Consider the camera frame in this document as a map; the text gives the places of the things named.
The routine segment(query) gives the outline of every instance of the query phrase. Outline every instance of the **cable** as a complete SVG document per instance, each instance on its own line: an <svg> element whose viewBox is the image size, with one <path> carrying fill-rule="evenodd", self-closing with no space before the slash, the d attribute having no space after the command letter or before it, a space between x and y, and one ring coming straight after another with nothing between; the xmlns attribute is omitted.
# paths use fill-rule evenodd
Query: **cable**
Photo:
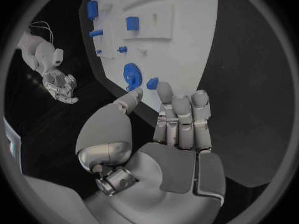
<svg viewBox="0 0 299 224"><path fill-rule="evenodd" d="M34 24L39 24L39 23L44 23L46 24L47 27L45 26L36 26ZM35 27L35 28L44 28L44 29L47 29L49 32L50 32L50 42L53 44L54 42L54 35L53 35L53 32L50 28L50 25L46 22L46 21L36 21L36 22L33 22L29 25L29 27Z"/></svg>

